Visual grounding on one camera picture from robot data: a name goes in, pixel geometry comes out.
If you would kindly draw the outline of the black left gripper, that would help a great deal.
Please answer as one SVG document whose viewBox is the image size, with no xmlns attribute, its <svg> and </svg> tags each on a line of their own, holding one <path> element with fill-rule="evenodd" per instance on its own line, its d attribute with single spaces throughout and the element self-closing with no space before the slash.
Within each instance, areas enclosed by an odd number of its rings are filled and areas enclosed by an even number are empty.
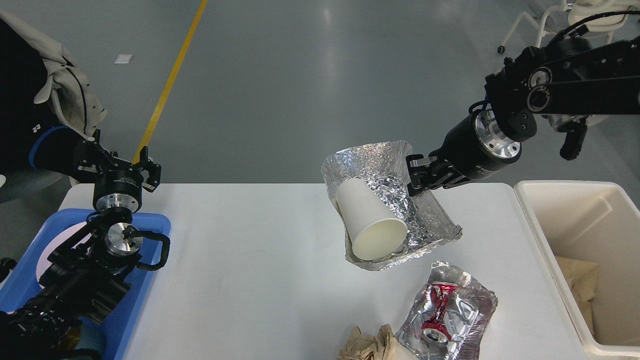
<svg viewBox="0 0 640 360">
<path fill-rule="evenodd" d="M 134 171 L 122 170 L 122 160 L 100 144 L 101 130 L 94 130 L 87 139 L 78 142 L 74 150 L 73 169 L 98 174 L 93 191 L 93 208 L 102 212 L 112 207 L 124 207 L 133 214 L 142 207 L 142 189 L 153 193 L 162 180 L 162 166 L 142 146 Z"/>
</svg>

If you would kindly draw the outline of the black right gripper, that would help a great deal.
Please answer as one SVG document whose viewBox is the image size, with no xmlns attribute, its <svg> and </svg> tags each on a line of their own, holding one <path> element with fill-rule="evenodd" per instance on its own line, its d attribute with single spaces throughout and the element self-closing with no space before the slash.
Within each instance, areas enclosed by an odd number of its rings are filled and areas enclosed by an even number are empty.
<svg viewBox="0 0 640 360">
<path fill-rule="evenodd" d="M 445 136 L 429 157 L 407 155 L 407 194 L 452 189 L 490 177 L 521 157 L 521 143 L 498 127 L 493 111 L 474 111 Z"/>
</svg>

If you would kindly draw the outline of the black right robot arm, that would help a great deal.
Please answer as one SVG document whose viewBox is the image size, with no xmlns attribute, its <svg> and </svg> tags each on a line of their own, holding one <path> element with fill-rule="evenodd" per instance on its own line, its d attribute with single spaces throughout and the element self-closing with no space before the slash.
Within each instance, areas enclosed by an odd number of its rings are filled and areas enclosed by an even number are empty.
<svg viewBox="0 0 640 360">
<path fill-rule="evenodd" d="M 429 153 L 406 157 L 411 197 L 484 180 L 514 164 L 537 134 L 536 115 L 564 133 L 560 157 L 576 159 L 590 116 L 639 114 L 639 39 L 593 48 L 587 23 L 637 16 L 637 9 L 593 14 L 560 30 L 544 47 L 526 47 L 485 78 L 485 98 Z"/>
</svg>

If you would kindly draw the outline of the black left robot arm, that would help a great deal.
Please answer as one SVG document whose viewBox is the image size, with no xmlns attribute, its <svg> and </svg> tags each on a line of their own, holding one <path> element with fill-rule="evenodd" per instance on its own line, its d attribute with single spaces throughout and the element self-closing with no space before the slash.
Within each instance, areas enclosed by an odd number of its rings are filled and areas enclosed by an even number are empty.
<svg viewBox="0 0 640 360">
<path fill-rule="evenodd" d="M 74 164 L 92 175 L 93 209 L 86 223 L 53 249 L 42 290 L 11 313 L 1 313 L 3 360 L 100 360 L 98 350 L 78 348 L 73 332 L 82 318 L 105 321 L 130 291 L 132 271 L 154 272 L 169 259 L 166 234 L 133 224 L 143 191 L 154 192 L 162 166 L 142 146 L 138 161 L 129 162 L 99 143 L 96 130 L 77 147 Z"/>
</svg>

